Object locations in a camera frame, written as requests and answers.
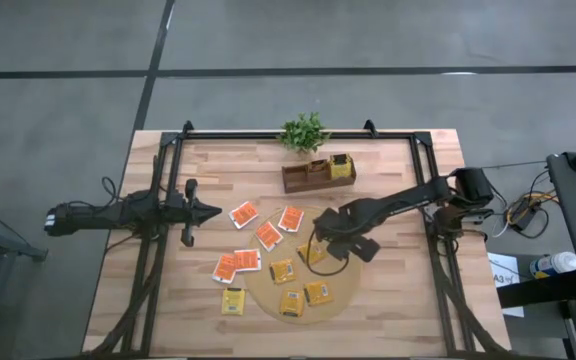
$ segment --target green plant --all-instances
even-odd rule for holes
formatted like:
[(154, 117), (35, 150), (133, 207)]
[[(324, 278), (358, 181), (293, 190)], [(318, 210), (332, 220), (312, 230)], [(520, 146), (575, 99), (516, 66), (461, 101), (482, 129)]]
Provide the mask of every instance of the green plant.
[(330, 133), (322, 132), (325, 127), (319, 121), (319, 113), (310, 113), (310, 117), (300, 113), (299, 120), (287, 121), (281, 128), (286, 131), (279, 135), (279, 141), (298, 152), (317, 151), (330, 138)]

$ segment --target white bottle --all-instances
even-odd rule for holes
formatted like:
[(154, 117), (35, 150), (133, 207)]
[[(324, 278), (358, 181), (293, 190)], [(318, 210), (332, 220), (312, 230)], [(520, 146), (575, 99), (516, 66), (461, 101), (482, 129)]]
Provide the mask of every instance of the white bottle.
[(535, 279), (576, 270), (576, 255), (570, 251), (544, 256), (530, 263), (530, 273)]

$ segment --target gray floor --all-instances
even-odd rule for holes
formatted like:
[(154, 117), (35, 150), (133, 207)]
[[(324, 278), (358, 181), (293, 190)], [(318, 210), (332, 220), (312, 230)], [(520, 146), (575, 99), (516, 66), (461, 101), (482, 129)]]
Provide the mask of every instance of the gray floor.
[[(146, 69), (163, 5), (0, 1), (0, 71)], [(481, 65), (576, 65), (576, 0), (178, 0), (161, 68)], [(106, 233), (48, 238), (43, 217), (59, 202), (106, 200), (99, 179), (121, 177), (142, 88), (142, 79), (0, 80), (0, 216), (50, 249), (44, 264), (16, 265), (0, 359), (78, 352)], [(335, 128), (367, 118), (457, 128), (470, 166), (576, 150), (576, 74), (159, 79), (145, 127), (276, 128), (303, 111)], [(488, 175), (514, 198), (540, 170)], [(570, 249), (551, 215), (541, 238), (507, 233), (488, 249)], [(508, 320), (514, 348), (561, 356), (560, 342), (535, 340), (548, 311), (528, 313)]]

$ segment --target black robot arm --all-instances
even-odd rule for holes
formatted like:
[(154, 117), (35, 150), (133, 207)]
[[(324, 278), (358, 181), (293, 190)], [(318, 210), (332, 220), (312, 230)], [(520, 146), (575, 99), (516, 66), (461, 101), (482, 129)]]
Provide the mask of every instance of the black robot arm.
[[(455, 177), (455, 188), (448, 178)], [(328, 252), (337, 259), (352, 252), (369, 262), (379, 251), (379, 244), (363, 235), (387, 218), (422, 208), (431, 203), (447, 205), (435, 213), (436, 229), (461, 228), (461, 219), (471, 211), (486, 206), (493, 198), (490, 184), (478, 168), (457, 169), (448, 176), (431, 179), (428, 183), (381, 199), (358, 199), (339, 208), (328, 208), (314, 220), (317, 240), (329, 241)]]
[(64, 203), (50, 209), (44, 230), (50, 236), (69, 235), (83, 229), (128, 229), (135, 235), (150, 236), (163, 224), (184, 223), (182, 242), (193, 245), (191, 227), (221, 213), (221, 209), (197, 199), (197, 181), (186, 182), (185, 195), (177, 190), (160, 203), (158, 191), (140, 190), (106, 206)]

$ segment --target yellow wire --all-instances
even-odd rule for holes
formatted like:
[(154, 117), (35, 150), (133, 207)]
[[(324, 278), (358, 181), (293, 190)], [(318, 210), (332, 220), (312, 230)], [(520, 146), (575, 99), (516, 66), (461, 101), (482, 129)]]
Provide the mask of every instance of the yellow wire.
[[(557, 204), (559, 204), (559, 198), (557, 196), (553, 196), (550, 195), (549, 193), (546, 194), (525, 194), (523, 198), (530, 198), (530, 204), (524, 209), (524, 211), (521, 212), (521, 214), (519, 214), (519, 216), (515, 219), (516, 221), (521, 220), (524, 216), (526, 216), (526, 214), (528, 213), (528, 210), (537, 202), (541, 201), (542, 199), (544, 199), (544, 201), (547, 200), (552, 200), (554, 202), (556, 202)], [(512, 221), (510, 219), (510, 215), (514, 212), (512, 210), (513, 205), (517, 204), (517, 203), (521, 203), (519, 200), (515, 201), (512, 205), (510, 205), (508, 207), (508, 211), (506, 211), (506, 222), (510, 225), (516, 224), (516, 222)]]

